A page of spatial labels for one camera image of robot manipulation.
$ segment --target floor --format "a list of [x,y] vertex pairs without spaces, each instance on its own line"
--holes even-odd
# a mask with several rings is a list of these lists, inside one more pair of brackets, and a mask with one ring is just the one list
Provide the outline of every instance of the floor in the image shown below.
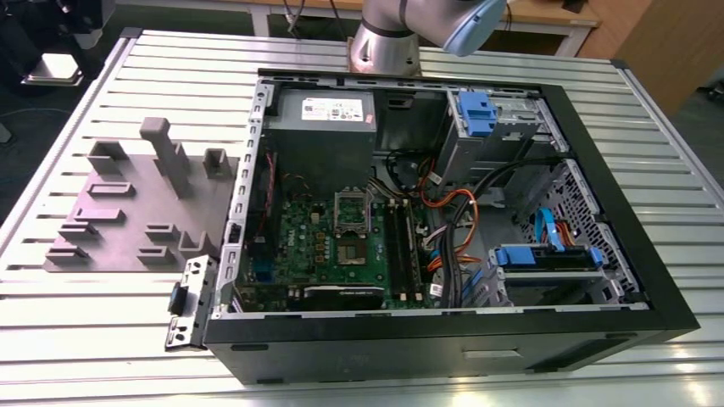
[[[283,16],[273,16],[269,22],[273,36],[291,36]],[[344,24],[344,31],[352,36],[356,23],[345,21]],[[125,26],[252,35],[251,17],[247,14],[119,6],[93,54],[108,54]],[[301,31],[319,39],[340,39],[336,25],[328,21],[305,20]],[[8,142],[0,142],[0,223],[63,129],[84,90],[84,86],[44,88],[33,89],[32,95],[16,95],[0,87],[0,124],[12,134]],[[704,93],[693,94],[675,116],[673,123],[713,177],[724,184],[724,162],[720,159],[724,157],[724,103],[711,102]]]

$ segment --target green circuit board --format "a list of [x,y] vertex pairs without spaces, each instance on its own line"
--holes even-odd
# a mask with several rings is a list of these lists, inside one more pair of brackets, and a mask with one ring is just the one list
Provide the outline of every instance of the green circuit board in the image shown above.
[[[349,205],[340,210],[345,221],[364,221],[365,208]],[[259,311],[284,311],[291,287],[344,284],[384,289],[387,309],[427,308],[427,296],[393,295],[384,240],[384,204],[369,205],[369,233],[364,237],[335,236],[332,201],[287,201],[281,208],[280,247],[271,265],[271,281],[237,282],[244,306]]]

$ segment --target slotted metal tabletop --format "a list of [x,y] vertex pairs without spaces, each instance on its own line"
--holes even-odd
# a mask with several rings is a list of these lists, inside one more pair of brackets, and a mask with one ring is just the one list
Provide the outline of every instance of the slotted metal tabletop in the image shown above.
[[421,51],[427,76],[565,88],[701,324],[667,344],[564,374],[244,387],[211,353],[163,351],[177,274],[43,270],[96,140],[153,153],[139,124],[163,116],[188,155],[225,148],[239,156],[257,68],[344,71],[345,54],[341,42],[163,31],[121,38],[0,229],[0,403],[724,404],[721,190],[636,79],[608,61]]

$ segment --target open computer tower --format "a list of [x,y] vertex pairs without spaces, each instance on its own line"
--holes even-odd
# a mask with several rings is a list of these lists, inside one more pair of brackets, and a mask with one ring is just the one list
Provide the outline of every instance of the open computer tower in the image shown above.
[[697,328],[560,86],[263,70],[247,130],[167,350],[344,382],[569,371]]

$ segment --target blue plastic latch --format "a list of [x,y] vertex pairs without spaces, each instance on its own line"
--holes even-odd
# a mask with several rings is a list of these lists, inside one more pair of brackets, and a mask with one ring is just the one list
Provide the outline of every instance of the blue plastic latch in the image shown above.
[[504,248],[511,265],[535,265],[533,250],[524,246]]
[[603,266],[603,254],[599,248],[589,248],[588,253],[591,253],[591,259],[593,259],[593,264],[596,267]]
[[525,246],[496,249],[497,265],[535,265],[533,250]]
[[497,123],[497,107],[485,92],[460,92],[459,109],[471,137],[487,137]]
[[508,253],[505,253],[504,248],[496,249],[496,262],[497,265],[507,265],[508,264]]

